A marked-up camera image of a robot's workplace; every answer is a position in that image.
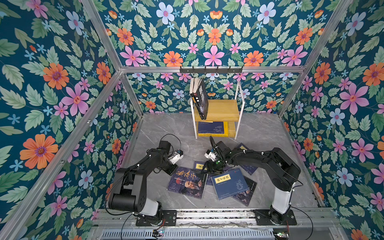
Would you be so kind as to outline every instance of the black mounting plate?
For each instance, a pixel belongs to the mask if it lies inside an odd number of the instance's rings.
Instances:
[[[163,217],[165,219],[164,226],[176,226],[176,219],[177,219],[176,210],[163,210]],[[149,222],[146,222],[144,220],[144,217],[138,216],[136,220],[136,226],[151,227],[152,225]]]

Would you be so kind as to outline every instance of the marble tile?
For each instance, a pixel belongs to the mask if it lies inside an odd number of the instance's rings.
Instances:
[[[177,162],[179,166],[192,168],[194,161],[205,162],[207,160],[204,153],[211,148],[209,138],[199,137],[197,140],[195,139],[190,114],[146,114],[129,160],[129,166],[141,160],[146,155],[147,149],[157,147],[161,137],[167,133],[178,136],[181,141],[184,157]],[[180,144],[173,136],[166,136],[164,140],[169,141],[175,149],[179,149]],[[274,147],[279,147],[294,161],[299,161],[284,126],[276,114],[245,114],[240,124],[237,139],[215,137],[215,142],[219,141],[223,141],[230,148],[243,143],[256,151],[272,150]],[[269,207],[273,201],[275,187],[266,171],[259,168],[250,176],[242,168],[241,170],[244,176],[257,182],[249,207]],[[152,200],[162,202],[164,208],[245,207],[231,197],[218,200],[213,186],[205,187],[202,200],[167,191],[169,180],[170,176],[164,171],[158,174],[151,173],[147,179],[147,196]],[[293,192],[292,205],[294,207],[317,207],[317,201],[303,170],[299,180],[303,182],[304,186],[297,187]]]

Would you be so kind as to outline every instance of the metal grate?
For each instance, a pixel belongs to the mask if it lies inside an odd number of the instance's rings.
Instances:
[[[101,240],[120,239],[121,229],[105,229]],[[152,229],[124,229],[123,240],[155,239]],[[166,229],[159,239],[274,239],[272,229]]]

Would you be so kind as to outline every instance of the wooden shelf board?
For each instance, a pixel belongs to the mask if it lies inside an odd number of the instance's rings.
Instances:
[[[207,119],[202,120],[194,107],[196,122],[238,122],[239,109],[234,99],[208,99]]]

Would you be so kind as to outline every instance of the book cover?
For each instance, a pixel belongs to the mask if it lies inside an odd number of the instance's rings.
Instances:
[[[249,190],[233,195],[231,197],[238,200],[245,206],[248,206],[249,203],[251,202],[251,198],[252,198],[253,192],[255,191],[257,183],[247,177],[244,177],[244,179],[249,187]]]
[[[237,147],[244,150],[249,150],[249,148],[247,148],[243,143],[240,143]],[[240,167],[242,167],[247,173],[249,173],[249,175],[252,175],[258,169],[258,167],[249,165],[240,165]]]
[[[201,199],[208,174],[187,167],[178,167],[172,175],[167,190]]]
[[[219,200],[249,190],[249,187],[239,168],[211,178]]]

